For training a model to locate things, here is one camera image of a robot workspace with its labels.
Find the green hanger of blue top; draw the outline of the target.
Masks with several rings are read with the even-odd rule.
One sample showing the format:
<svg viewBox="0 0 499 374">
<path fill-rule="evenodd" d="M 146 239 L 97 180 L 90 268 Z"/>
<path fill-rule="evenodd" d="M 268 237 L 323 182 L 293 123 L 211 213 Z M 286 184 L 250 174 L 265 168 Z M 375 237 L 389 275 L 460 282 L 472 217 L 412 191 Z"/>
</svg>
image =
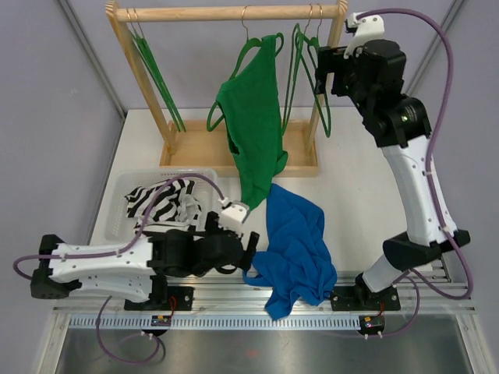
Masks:
<svg viewBox="0 0 499 374">
<path fill-rule="evenodd" d="M 318 58 L 320 50 L 320 38 L 319 29 L 317 27 L 317 32 L 315 36 L 308 37 L 306 35 L 306 30 L 302 30 L 300 25 L 297 23 L 293 29 L 293 47 L 295 48 L 295 62 L 294 62 L 294 72 L 298 72 L 298 67 L 301 65 L 308 79 L 310 89 L 314 95 L 313 108 L 317 110 L 320 123 L 324 130 L 324 135 L 327 138 L 331 137 L 332 132 L 332 116 L 331 107 L 328 97 L 322 94 L 322 98 L 316 92 L 317 80 L 315 78 L 315 70 L 318 67 Z"/>
</svg>

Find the blue tank top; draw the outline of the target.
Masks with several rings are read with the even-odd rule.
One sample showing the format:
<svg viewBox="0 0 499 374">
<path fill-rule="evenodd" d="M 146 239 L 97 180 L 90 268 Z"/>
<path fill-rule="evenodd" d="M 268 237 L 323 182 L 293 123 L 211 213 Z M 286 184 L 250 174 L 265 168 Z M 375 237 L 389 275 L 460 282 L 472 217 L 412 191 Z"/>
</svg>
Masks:
<svg viewBox="0 0 499 374">
<path fill-rule="evenodd" d="M 267 197 L 268 246 L 253 257 L 254 277 L 242 278 L 253 287 L 271 287 L 265 310 L 273 320 L 290 315 L 297 300 L 318 306 L 338 280 L 324 241 L 324 212 L 310 202 L 273 184 Z"/>
</svg>

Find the black white striped tank top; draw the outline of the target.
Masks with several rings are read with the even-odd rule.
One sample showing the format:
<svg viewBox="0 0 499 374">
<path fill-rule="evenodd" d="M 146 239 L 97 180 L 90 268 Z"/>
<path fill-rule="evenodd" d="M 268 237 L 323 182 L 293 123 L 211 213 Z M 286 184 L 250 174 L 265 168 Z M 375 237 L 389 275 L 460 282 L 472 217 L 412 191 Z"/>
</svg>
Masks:
<svg viewBox="0 0 499 374">
<path fill-rule="evenodd" d="M 125 195 L 126 217 L 136 219 L 133 229 L 135 233 L 142 226 L 143 217 L 156 192 L 167 181 L 148 187 L 137 186 Z M 151 207 L 143 235 L 165 233 L 171 229 L 196 231 L 203 210 L 200 201 L 193 195 L 195 186 L 194 180 L 182 178 L 163 190 Z"/>
</svg>

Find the green tank top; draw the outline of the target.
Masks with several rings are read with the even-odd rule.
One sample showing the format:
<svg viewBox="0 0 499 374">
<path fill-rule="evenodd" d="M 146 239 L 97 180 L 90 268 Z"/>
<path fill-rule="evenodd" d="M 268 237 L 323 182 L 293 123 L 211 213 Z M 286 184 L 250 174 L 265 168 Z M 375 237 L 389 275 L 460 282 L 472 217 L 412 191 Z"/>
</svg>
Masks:
<svg viewBox="0 0 499 374">
<path fill-rule="evenodd" d="M 288 161 L 276 76 L 276 57 L 283 43 L 280 33 L 248 40 L 215 99 L 239 173 L 241 201 L 251 210 L 267 198 L 273 177 Z"/>
</svg>

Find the green hanger of striped top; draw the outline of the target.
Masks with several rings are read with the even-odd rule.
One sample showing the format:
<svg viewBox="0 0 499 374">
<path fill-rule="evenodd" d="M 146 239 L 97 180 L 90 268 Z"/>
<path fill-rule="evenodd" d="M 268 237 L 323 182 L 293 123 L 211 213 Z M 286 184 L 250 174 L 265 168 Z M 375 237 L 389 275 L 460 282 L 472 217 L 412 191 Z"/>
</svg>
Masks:
<svg viewBox="0 0 499 374">
<path fill-rule="evenodd" d="M 299 23 L 296 23 L 291 34 L 291 54 L 288 69 L 288 78 L 285 92 L 284 112 L 281 120 L 281 134 L 284 135 L 291 118 L 292 105 L 296 94 L 296 84 L 303 56 L 303 47 L 305 44 L 305 34 L 310 22 L 307 22 L 302 29 Z"/>
</svg>

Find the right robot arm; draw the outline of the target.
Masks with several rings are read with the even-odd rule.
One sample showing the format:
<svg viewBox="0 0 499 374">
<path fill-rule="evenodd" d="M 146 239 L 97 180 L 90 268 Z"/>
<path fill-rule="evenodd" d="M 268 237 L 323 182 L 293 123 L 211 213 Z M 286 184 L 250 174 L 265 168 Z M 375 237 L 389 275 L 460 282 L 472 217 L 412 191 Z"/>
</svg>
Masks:
<svg viewBox="0 0 499 374">
<path fill-rule="evenodd" d="M 402 92 L 406 56 L 394 41 L 373 40 L 352 55 L 347 49 L 318 52 L 315 91 L 348 97 L 387 160 L 402 200 L 407 228 L 383 243 L 383 254 L 360 273 L 352 288 L 355 302 L 373 308 L 410 270 L 457 251 L 471 241 L 457 228 L 444 202 L 434 162 L 428 155 L 432 130 L 423 103 Z"/>
</svg>

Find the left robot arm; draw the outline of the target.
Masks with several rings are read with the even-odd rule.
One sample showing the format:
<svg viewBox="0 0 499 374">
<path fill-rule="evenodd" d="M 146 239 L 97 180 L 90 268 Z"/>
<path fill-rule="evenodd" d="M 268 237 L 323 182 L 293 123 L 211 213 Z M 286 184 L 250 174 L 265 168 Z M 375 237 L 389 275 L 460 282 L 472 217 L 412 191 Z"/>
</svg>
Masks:
<svg viewBox="0 0 499 374">
<path fill-rule="evenodd" d="M 169 305 L 168 279 L 247 271 L 257 252 L 259 234 L 242 241 L 242 221 L 210 212 L 202 231 L 176 228 L 151 233 L 133 244 L 70 245 L 45 235 L 39 265 L 30 280 L 30 295 L 59 300 L 72 295 L 121 298 L 129 310 L 159 310 Z"/>
</svg>

